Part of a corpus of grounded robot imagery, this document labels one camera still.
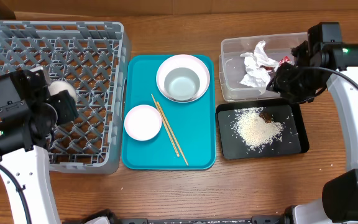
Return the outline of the grey bowl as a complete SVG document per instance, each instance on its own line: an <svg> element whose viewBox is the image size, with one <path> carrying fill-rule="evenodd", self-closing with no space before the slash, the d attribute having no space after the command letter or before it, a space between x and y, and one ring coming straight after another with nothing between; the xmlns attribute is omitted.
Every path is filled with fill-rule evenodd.
<svg viewBox="0 0 358 224"><path fill-rule="evenodd" d="M164 81L165 96L176 102L191 101L200 88L200 79L189 68L176 68L170 71Z"/></svg>

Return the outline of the large pink plate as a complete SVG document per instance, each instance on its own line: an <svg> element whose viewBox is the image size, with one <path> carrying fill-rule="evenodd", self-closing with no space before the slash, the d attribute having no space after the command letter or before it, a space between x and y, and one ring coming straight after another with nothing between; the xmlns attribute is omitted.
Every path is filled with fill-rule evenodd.
<svg viewBox="0 0 358 224"><path fill-rule="evenodd" d="M201 98L206 93L211 81L210 72L206 64L195 56L179 54L179 55L171 56L166 60L164 60L157 70L157 74L156 74L157 88L161 92L161 94L164 97L166 97L165 91L163 89L164 88L163 81L165 77L173 69L182 68L182 67L193 70L200 79L200 88L196 96L191 101L187 101L187 102L192 102Z"/></svg>

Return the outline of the clear plastic bin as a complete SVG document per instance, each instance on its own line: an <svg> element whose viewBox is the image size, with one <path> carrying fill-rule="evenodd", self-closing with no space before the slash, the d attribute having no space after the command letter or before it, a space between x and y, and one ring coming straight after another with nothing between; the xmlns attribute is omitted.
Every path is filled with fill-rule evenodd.
<svg viewBox="0 0 358 224"><path fill-rule="evenodd" d="M260 41L265 41L265 53L269 58L280 61L294 57L291 49L307 40L307 33L260 35L224 39L219 56L219 79L223 98L228 102L278 98L280 95L267 91L265 87L249 87L240 83L246 74L244 58L241 54L253 52Z"/></svg>

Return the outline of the grey plastic dish rack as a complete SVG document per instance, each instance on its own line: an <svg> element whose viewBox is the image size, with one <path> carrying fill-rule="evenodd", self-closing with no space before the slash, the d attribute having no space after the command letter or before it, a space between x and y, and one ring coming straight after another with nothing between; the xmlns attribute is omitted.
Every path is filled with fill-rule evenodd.
<svg viewBox="0 0 358 224"><path fill-rule="evenodd" d="M57 126L50 168L112 174L119 167L131 43L120 22L0 21L0 75L42 66L73 86L78 118Z"/></svg>

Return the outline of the black tray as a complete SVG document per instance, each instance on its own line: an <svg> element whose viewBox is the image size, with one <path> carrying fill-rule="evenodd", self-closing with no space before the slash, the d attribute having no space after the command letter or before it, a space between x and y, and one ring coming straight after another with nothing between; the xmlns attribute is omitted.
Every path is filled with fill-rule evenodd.
<svg viewBox="0 0 358 224"><path fill-rule="evenodd" d="M262 112L270 113L273 120L282 123L282 141L274 140L261 153L247 152L247 148L232 134L231 121L234 121L234 110L243 108L264 107ZM246 101L242 103L222 104L216 108L222 154L225 159L245 159L257 157L286 156L308 151L310 145L306 134L300 106L290 104L284 99Z"/></svg>

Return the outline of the white rice pile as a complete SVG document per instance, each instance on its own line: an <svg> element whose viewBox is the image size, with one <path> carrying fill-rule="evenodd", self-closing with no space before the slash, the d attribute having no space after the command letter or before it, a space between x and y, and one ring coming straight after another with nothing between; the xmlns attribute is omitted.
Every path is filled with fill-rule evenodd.
<svg viewBox="0 0 358 224"><path fill-rule="evenodd" d="M284 125L272 121L265 123L259 116L264 107L243 108L234 110L234 121L231 121L232 136L240 140L247 152L261 153L274 140L282 141Z"/></svg>

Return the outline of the wooden chopstick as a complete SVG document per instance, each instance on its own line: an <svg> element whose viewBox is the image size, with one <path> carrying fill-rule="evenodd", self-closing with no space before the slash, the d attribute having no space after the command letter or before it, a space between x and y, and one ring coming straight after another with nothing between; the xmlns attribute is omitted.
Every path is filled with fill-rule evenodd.
<svg viewBox="0 0 358 224"><path fill-rule="evenodd" d="M157 106L159 107L159 109L160 109L161 112L162 112L162 116L163 116L163 118L165 119L165 122L166 122L167 127L168 127L168 129L169 129L169 131L170 131L170 134L171 134L171 136L172 136L172 138L173 138L173 141L174 141L174 143L175 143L175 145L176 145L176 147L177 147L178 152L180 153L180 155L182 156L183 160L185 161L185 164L186 164L187 166L189 166L189 163L188 163L188 161L187 161L187 158L185 157L185 154L183 153L183 150L182 150L182 148L181 148L181 146L180 146L180 144L179 144L179 142L178 142L178 140L177 140L177 138L176 138L176 136L175 136L175 133L173 132L173 129L171 128L170 123L169 123L169 121L168 121L168 119L167 119L167 117L166 117L166 115L165 115L165 113L164 113L164 111L163 111L163 109L162 109L162 107L161 107L161 105L160 105L159 102L157 102Z"/></svg>
<svg viewBox="0 0 358 224"><path fill-rule="evenodd" d="M167 126L166 120L165 120L165 118L164 118L164 116L163 116L163 114L162 114L162 110L160 109L160 107L159 107L159 105L158 105L158 102L155 100L154 95L151 94L151 96L152 96L152 99L153 99L153 101L154 101L154 104L155 104L156 109L157 109L158 112L160 113L160 116L161 116L161 118L162 118L162 123L163 123L164 128L165 128L165 130L166 130L166 132L167 132L168 138L169 138L169 140L170 140L170 142L171 142L171 144L172 144L172 146L173 146L173 149L174 149L174 151L175 151L175 154L176 154L177 157L179 157L180 155L179 155L178 149L177 149L177 147L176 147L176 145L175 145L175 143L174 143L174 141L173 141L173 138L172 138L172 135L171 135L170 131L168 130L168 126Z"/></svg>

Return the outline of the small pink bowl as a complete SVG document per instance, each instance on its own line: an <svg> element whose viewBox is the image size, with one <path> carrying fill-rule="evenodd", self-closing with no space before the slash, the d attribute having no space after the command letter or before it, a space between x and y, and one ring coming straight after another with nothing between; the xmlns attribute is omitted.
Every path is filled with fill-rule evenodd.
<svg viewBox="0 0 358 224"><path fill-rule="evenodd" d="M162 118L156 108L150 105L133 107L124 119L126 133L137 141L148 141L160 131Z"/></svg>

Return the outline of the brown food scrap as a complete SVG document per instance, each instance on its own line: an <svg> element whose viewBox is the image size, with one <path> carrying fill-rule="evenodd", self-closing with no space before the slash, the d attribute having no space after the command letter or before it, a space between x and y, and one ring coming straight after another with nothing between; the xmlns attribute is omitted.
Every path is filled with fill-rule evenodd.
<svg viewBox="0 0 358 224"><path fill-rule="evenodd" d="M264 120L265 123L271 123L273 121L273 116L267 112L261 112L259 116Z"/></svg>

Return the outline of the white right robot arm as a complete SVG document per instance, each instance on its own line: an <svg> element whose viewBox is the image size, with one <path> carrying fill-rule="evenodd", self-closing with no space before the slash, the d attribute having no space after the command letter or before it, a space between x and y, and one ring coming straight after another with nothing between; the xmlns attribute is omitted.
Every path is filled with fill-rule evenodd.
<svg viewBox="0 0 358 224"><path fill-rule="evenodd" d="M358 223L358 44L342 41L338 22L320 22L292 49L268 91L291 103L312 102L328 90L335 102L346 147L346 171L327 182L321 198L286 209L282 223Z"/></svg>

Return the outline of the red foil wrapper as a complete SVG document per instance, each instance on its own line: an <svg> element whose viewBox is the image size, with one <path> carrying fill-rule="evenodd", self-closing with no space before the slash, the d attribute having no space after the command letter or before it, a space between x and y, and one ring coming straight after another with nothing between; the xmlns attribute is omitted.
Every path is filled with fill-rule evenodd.
<svg viewBox="0 0 358 224"><path fill-rule="evenodd" d="M279 66L281 66L284 63L291 63L291 60L288 56L285 56L284 58L282 58L279 61L276 61L272 58L267 58L267 60L262 61L262 65L261 67L267 68L268 70L273 70L274 72L276 72L279 68Z"/></svg>

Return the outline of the cream white cup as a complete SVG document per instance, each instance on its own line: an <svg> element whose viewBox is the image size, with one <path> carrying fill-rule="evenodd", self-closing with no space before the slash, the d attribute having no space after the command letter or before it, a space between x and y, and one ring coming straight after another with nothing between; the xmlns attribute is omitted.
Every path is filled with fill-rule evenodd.
<svg viewBox="0 0 358 224"><path fill-rule="evenodd" d="M54 81L48 87L48 90L51 96L56 95L61 91L67 90L69 95L74 99L75 103L78 101L78 96L75 88L72 85L70 85L68 82L61 81L61 80Z"/></svg>

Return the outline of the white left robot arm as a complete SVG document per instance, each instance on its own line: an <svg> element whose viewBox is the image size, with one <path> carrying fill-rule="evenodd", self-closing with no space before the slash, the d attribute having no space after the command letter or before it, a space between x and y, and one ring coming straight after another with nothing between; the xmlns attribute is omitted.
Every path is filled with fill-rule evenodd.
<svg viewBox="0 0 358 224"><path fill-rule="evenodd" d="M14 223L60 223L48 137L78 117L76 90L43 66L0 76L0 176Z"/></svg>

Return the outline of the white napkin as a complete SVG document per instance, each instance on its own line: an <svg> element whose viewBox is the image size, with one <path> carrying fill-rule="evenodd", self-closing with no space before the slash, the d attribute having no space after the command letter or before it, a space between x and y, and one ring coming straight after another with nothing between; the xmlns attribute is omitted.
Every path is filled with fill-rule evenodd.
<svg viewBox="0 0 358 224"><path fill-rule="evenodd" d="M276 72L279 66L278 61L268 57L265 53L265 45L265 41L261 40L257 43L253 52L241 54L241 57L244 58L246 74L239 83L248 87L259 88L261 93L266 92L266 87L272 79L270 73Z"/></svg>

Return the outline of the teal plastic tray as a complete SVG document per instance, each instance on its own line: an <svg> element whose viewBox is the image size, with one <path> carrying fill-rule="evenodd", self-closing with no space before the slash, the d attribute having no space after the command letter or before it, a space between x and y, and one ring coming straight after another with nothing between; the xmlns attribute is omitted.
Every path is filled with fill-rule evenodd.
<svg viewBox="0 0 358 224"><path fill-rule="evenodd" d="M128 65L125 111L138 105L160 103L180 145L174 150L165 128L148 141L137 141L122 134L121 159L134 170L205 170L216 160L216 119L214 65L198 55L211 77L203 96L189 103L178 103L158 90L156 75L168 55L138 55Z"/></svg>

